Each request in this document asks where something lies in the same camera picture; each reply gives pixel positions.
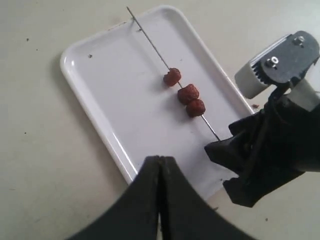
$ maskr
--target screw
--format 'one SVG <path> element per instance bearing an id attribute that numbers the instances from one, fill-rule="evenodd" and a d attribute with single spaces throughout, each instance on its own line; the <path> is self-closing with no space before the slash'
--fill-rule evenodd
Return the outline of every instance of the screw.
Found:
<path id="1" fill-rule="evenodd" d="M 294 45 L 299 45 L 299 46 L 301 46 L 304 41 L 305 41 L 305 38 L 303 36 L 298 36 L 295 39 L 293 39 Z"/>
<path id="2" fill-rule="evenodd" d="M 265 62 L 265 64 L 269 68 L 274 68 L 279 63 L 279 59 L 276 56 L 273 56 L 271 58 L 268 58 Z"/>

